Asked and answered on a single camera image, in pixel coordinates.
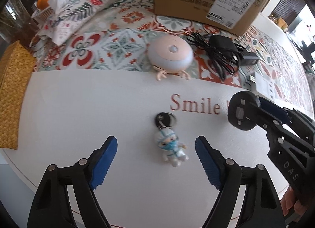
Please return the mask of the person's right hand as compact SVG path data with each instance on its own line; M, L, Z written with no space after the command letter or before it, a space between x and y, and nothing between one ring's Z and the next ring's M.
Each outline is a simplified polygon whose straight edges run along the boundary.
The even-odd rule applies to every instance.
M310 202L307 205L303 205L298 199L296 199L294 190L291 188L291 186L288 186L288 189L283 195L283 198L280 200L283 215L287 216L290 210L293 208L294 212L298 214L298 218L296 219L298 221L305 214L313 200L314 197L310 199Z

